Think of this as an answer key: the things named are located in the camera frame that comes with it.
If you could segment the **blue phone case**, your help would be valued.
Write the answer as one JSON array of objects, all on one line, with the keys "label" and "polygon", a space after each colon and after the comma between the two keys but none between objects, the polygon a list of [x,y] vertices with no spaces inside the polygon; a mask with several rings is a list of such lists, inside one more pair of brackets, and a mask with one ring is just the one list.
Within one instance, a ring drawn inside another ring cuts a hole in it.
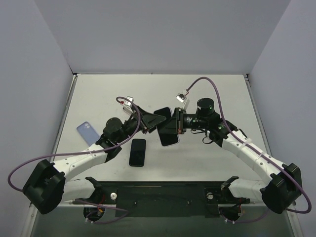
[{"label": "blue phone case", "polygon": [[87,121],[80,124],[76,130],[88,146],[95,144],[95,142],[100,138],[99,134]]}]

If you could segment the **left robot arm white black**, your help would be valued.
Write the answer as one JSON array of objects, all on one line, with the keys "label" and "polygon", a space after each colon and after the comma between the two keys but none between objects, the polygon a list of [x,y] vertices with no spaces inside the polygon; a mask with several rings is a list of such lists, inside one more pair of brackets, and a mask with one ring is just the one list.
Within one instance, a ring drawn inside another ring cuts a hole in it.
[{"label": "left robot arm white black", "polygon": [[54,210],[62,200],[72,199],[66,184],[84,171],[109,162],[121,151],[121,145],[137,132],[151,133],[166,117],[132,106],[128,120],[110,118],[100,138],[83,152],[49,162],[44,159],[34,168],[22,192],[41,214]]}]

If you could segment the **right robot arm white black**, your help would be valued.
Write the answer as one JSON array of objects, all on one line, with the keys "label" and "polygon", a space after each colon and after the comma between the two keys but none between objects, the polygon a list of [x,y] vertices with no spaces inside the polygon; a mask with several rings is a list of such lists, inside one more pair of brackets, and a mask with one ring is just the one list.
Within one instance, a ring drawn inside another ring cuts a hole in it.
[{"label": "right robot arm white black", "polygon": [[187,129],[204,131],[211,142],[234,154],[260,177],[259,181],[230,178],[221,186],[220,195],[224,201],[236,198],[262,201],[269,210],[281,214],[301,195],[298,166],[286,165],[256,147],[240,129],[222,120],[214,110],[212,99],[199,99],[194,114],[176,108],[158,127],[159,133],[166,135],[184,134]]}]

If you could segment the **small black phone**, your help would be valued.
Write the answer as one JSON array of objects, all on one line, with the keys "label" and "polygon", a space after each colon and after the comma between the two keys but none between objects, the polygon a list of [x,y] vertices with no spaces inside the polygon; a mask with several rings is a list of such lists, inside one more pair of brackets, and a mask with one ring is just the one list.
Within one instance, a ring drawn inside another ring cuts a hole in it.
[{"label": "small black phone", "polygon": [[146,140],[133,139],[131,143],[129,165],[131,167],[143,167],[145,164]]}]

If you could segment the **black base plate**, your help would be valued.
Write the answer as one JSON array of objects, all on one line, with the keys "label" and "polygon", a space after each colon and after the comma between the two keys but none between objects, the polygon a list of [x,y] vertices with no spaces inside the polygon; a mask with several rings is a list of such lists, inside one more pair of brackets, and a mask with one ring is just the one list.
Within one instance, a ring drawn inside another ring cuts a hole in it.
[{"label": "black base plate", "polygon": [[86,201],[115,205],[129,217],[217,217],[220,211],[237,215],[244,197],[223,191],[221,181],[91,181],[95,190]]}]

